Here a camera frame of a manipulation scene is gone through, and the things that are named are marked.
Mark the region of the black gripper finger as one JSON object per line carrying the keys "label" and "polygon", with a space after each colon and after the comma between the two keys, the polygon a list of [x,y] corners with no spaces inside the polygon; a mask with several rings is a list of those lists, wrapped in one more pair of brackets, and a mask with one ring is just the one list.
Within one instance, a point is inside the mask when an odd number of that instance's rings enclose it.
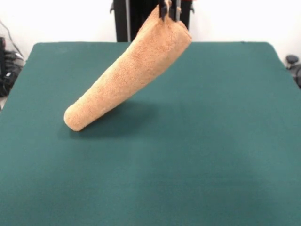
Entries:
{"label": "black gripper finger", "polygon": [[171,0],[169,8],[169,17],[177,22],[180,20],[181,14],[181,0]]}
{"label": "black gripper finger", "polygon": [[161,19],[164,19],[165,16],[167,15],[167,0],[159,0],[158,5],[159,5],[159,17]]}

